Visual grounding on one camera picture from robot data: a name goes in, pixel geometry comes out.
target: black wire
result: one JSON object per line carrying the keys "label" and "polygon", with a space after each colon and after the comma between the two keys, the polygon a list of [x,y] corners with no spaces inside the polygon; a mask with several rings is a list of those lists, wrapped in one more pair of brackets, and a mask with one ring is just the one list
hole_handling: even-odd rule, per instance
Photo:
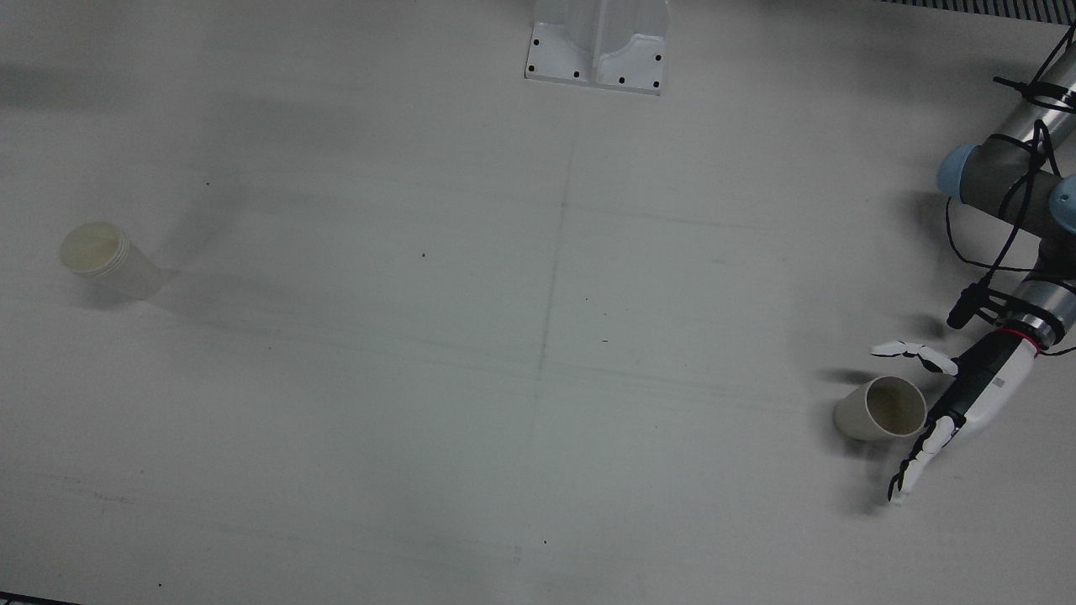
{"label": "black wire", "polygon": [[1047,357],[1060,357],[1061,355],[1067,355],[1068,353],[1072,353],[1073,351],[1076,351],[1076,347],[1070,347],[1070,348],[1064,349],[1062,351],[1054,351],[1052,353],[1050,353],[1048,351],[1043,351],[1039,354],[1040,355],[1046,355]]}
{"label": "black wire", "polygon": [[[978,261],[968,259],[963,254],[961,254],[960,249],[957,248],[957,242],[953,240],[953,237],[952,237],[952,219],[950,219],[950,216],[949,216],[949,207],[951,205],[952,205],[952,198],[950,197],[945,202],[945,234],[946,234],[946,236],[949,237],[949,248],[952,249],[953,253],[957,255],[957,258],[960,258],[961,262],[963,262],[963,263],[966,263],[968,265],[973,265],[975,267],[979,267],[980,269],[989,269],[989,268],[993,267],[993,265],[987,265],[986,263],[980,263]],[[1034,269],[1028,269],[1028,268],[1024,268],[1024,267],[1004,267],[1004,266],[997,266],[997,267],[994,267],[994,270],[996,270],[996,271],[1017,271],[1017,272],[1021,272],[1021,273],[1030,273]]]}

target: blue joint cap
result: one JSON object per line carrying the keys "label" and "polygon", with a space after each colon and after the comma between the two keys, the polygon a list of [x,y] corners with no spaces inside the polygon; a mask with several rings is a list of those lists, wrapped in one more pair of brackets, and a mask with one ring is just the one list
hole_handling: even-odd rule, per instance
{"label": "blue joint cap", "polygon": [[967,164],[967,157],[978,146],[960,145],[949,152],[949,155],[945,156],[945,159],[942,160],[942,166],[938,168],[938,188],[942,189],[942,193],[952,197],[957,201],[963,201],[960,199],[961,177],[964,175],[964,166]]}
{"label": "blue joint cap", "polygon": [[1076,235],[1076,177],[1061,181],[1050,192],[1050,214],[1066,231]]}

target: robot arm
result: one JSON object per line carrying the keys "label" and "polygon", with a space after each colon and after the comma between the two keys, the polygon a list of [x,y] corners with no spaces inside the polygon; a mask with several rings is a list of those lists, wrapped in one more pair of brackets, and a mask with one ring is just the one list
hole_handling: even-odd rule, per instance
{"label": "robot arm", "polygon": [[[1074,32],[1076,26],[1030,84],[1001,81],[1019,90],[1023,100],[997,132],[981,145],[957,147],[938,171],[938,188],[1011,224],[1014,233],[983,279],[964,290],[949,314],[948,324],[957,329],[974,315],[996,329],[955,360],[957,379],[931,408],[924,432],[890,481],[891,502],[900,503],[912,490],[943,448],[966,440],[993,420],[1036,356],[1076,324],[1076,178],[1057,174],[1051,142],[1076,130]],[[1047,160],[1053,173],[1042,170]],[[991,290],[990,279],[1016,229],[1042,242],[1035,267],[1016,292],[1006,294]],[[904,353],[900,347],[891,349]]]}

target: paper cup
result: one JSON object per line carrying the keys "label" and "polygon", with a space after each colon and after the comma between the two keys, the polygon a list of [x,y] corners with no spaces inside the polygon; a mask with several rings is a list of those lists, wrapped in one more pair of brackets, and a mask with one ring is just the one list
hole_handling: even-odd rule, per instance
{"label": "paper cup", "polygon": [[882,376],[841,399],[833,421],[838,431],[861,441],[907,437],[923,427],[926,402],[915,384]]}
{"label": "paper cup", "polygon": [[60,244],[60,262],[72,273],[132,298],[148,298],[161,285],[157,267],[111,223],[75,227]]}

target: white metal bracket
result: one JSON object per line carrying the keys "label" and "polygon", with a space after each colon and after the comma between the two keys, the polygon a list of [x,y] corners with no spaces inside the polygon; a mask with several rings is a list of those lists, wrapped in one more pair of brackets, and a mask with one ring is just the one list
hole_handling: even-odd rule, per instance
{"label": "white metal bracket", "polygon": [[537,0],[525,78],[660,95],[666,0]]}

